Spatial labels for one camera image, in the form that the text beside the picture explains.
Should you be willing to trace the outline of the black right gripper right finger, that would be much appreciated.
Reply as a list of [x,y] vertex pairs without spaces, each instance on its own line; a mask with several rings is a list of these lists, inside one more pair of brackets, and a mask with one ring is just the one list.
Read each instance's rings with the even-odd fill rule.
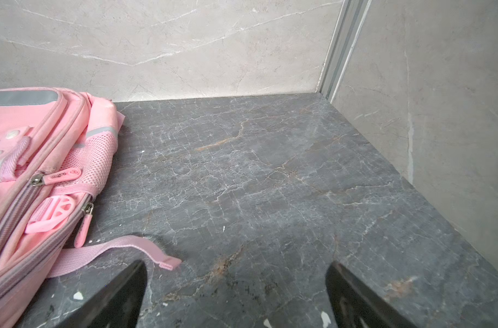
[[338,327],[416,327],[339,262],[328,267],[325,286]]

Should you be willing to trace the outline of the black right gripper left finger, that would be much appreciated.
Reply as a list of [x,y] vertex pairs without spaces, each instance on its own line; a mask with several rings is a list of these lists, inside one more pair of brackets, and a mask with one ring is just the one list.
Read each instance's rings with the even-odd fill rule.
[[146,265],[136,260],[57,326],[135,327],[147,283]]

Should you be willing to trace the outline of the pink school backpack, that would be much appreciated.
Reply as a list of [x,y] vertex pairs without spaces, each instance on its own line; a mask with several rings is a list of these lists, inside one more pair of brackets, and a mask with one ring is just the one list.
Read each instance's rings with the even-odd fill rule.
[[124,116],[112,101],[58,87],[0,90],[0,327],[12,327],[41,284],[132,247],[163,269],[180,260],[139,236],[88,246]]

